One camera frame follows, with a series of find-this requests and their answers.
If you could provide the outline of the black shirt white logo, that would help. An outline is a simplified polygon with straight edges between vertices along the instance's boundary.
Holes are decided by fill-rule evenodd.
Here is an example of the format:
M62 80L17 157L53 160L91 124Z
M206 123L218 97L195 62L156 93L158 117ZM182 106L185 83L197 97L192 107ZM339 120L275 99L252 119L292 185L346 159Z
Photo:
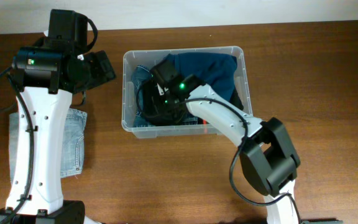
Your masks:
M136 103L141 117L154 126L178 125L183 122L187 112L165 95L160 95L157 84L146 80L137 90Z

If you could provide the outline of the dark blue jeans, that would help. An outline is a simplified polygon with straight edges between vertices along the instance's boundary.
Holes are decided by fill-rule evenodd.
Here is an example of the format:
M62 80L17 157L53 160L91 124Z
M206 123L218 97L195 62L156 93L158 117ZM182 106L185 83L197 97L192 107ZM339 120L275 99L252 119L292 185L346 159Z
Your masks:
M149 69L143 65L136 66L134 72L131 76L131 82L134 84L134 93L136 94L139 88L142 86L143 82L151 79L151 74ZM184 115L182 121L178 125L196 125L198 124L198 118L194 117L191 114ZM133 126L135 128L145 128L154 126L152 123L148 122L143 116L139 109L137 109L135 114L135 120Z

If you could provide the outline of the navy blue shirt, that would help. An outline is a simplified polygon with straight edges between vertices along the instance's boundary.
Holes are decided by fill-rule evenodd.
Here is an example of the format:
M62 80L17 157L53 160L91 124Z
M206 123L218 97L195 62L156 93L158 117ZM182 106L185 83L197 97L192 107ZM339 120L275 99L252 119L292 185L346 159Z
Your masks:
M171 61L175 69L184 77L195 75L209 84L215 92L220 88L235 88L234 72L237 70L235 56L188 52L168 54L165 59Z

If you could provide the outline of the black shorts red grey waistband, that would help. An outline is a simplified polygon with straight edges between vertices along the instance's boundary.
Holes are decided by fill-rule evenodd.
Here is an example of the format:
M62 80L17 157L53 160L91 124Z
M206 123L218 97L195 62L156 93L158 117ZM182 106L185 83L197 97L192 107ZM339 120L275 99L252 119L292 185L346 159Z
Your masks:
M239 98L238 92L235 88L220 88L216 91L216 93L240 110L244 109L242 101Z

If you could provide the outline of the light blue jeans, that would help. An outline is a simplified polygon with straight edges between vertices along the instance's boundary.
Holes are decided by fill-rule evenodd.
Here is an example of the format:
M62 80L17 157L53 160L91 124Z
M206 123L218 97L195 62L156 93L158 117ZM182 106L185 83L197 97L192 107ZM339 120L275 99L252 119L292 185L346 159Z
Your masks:
M63 132L60 177L70 177L82 173L85 159L85 127L88 114L70 108ZM19 114L9 115L9 176L12 183L16 169L19 133Z

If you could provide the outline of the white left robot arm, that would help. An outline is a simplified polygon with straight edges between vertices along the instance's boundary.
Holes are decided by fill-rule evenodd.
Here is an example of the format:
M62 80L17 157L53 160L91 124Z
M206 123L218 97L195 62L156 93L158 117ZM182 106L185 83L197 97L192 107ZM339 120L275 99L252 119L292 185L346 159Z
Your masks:
M0 223L90 223L80 200L65 200L61 158L65 120L74 94L115 78L104 51L92 52L93 21L54 9L48 33L22 47L3 71L19 112L17 162Z

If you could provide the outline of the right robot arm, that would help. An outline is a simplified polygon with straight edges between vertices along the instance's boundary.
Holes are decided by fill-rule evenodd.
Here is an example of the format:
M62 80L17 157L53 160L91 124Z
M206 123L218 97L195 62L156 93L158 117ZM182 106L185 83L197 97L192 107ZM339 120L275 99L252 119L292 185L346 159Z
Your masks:
M150 72L152 81L163 91L156 104L157 114L166 116L186 109L237 147L229 168L229 183L235 193L251 205L266 207L267 223L301 223L293 195L300 157L284 124L277 118L263 121L241 111L198 77L180 75L168 60ZM248 183L263 195L263 202L246 198L236 187L233 173L237 162Z

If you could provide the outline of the clear plastic storage bin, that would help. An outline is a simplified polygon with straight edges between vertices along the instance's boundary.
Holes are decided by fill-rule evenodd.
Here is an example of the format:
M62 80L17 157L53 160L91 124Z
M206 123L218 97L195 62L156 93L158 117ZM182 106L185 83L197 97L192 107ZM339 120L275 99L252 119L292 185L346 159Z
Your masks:
M163 49L163 50L130 50L123 56L122 75L122 127L139 139L156 138L162 136L180 136L197 134L219 134L220 132L210 124L184 125L184 126L154 126L135 127L134 121L137 112L135 85L132 75L138 65L152 68L168 54L180 54L188 52L220 53L235 56L237 69L234 72L234 84L244 106L243 111L253 114L252 104L247 80L244 52L238 46L206 47L190 49Z

